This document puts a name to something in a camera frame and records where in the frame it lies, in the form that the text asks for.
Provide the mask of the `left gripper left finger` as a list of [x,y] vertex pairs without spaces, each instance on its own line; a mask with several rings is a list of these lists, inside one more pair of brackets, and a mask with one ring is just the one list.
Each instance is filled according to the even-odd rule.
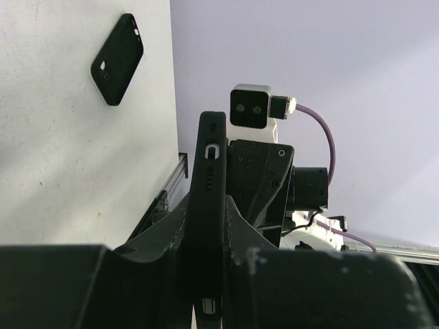
[[111,250],[103,245],[1,248],[2,328],[187,328],[176,240],[187,201]]

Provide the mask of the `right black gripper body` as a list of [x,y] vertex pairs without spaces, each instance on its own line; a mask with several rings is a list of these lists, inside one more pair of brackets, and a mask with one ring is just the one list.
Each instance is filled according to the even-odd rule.
[[328,208],[325,167],[296,167],[291,145],[238,139],[227,147],[226,194],[241,216],[271,244],[279,246],[289,213]]

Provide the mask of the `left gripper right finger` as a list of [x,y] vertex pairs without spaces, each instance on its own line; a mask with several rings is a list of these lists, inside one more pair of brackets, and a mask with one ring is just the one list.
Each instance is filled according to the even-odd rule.
[[376,253],[294,251],[226,198],[224,328],[434,328],[409,267]]

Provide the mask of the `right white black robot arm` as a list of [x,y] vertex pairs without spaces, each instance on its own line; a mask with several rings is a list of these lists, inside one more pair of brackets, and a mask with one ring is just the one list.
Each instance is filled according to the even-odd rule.
[[275,247],[344,249],[344,216],[326,218],[329,174],[297,167],[289,145],[238,139],[227,147],[226,193],[241,216]]

